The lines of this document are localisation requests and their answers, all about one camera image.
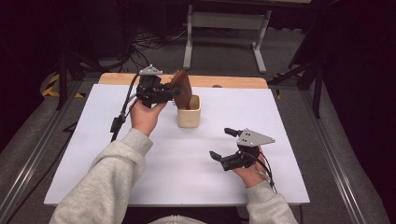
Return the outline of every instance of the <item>brown object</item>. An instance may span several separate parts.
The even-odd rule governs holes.
[[[178,109],[190,109],[190,100],[192,89],[186,70],[176,71],[171,80],[170,87],[172,89],[179,88],[179,94],[174,95],[175,104]]]

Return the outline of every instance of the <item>beige cup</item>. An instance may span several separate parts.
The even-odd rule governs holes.
[[[190,109],[177,110],[177,124],[180,128],[196,128],[201,117],[201,99],[198,95],[192,95]]]

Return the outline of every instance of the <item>gray sweatshirt sleeve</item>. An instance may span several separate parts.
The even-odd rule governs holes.
[[[267,181],[247,189],[249,223],[297,223],[285,198]]]
[[[49,223],[121,223],[151,147],[151,140],[136,129],[113,141],[58,204]]]

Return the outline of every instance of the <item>white tabletop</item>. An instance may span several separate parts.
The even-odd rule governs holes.
[[[76,131],[47,193],[45,204],[58,204],[88,172],[97,154],[111,140],[109,131],[120,113],[128,86],[93,86]],[[132,189],[131,206],[217,206],[247,204],[245,186],[233,172],[224,172],[210,158],[237,151],[236,137],[224,128],[248,128],[275,138],[262,147],[270,162],[276,189],[288,203],[309,203],[304,181],[290,146],[271,90],[192,88],[201,97],[198,128],[177,126],[177,108],[171,102],[159,117],[150,138],[154,146],[146,156],[146,170]],[[131,128],[129,119],[121,139]]]

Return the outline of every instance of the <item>hand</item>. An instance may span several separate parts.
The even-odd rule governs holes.
[[[132,127],[149,137],[157,125],[158,116],[166,106],[166,103],[157,104],[152,108],[147,108],[142,104],[141,100],[138,100],[132,109],[130,108]]]
[[[262,154],[259,155],[259,160],[265,164]],[[233,169],[233,171],[242,178],[247,188],[251,188],[265,180],[265,176],[260,173],[265,174],[265,169],[258,162],[253,163],[248,168],[241,167]]]

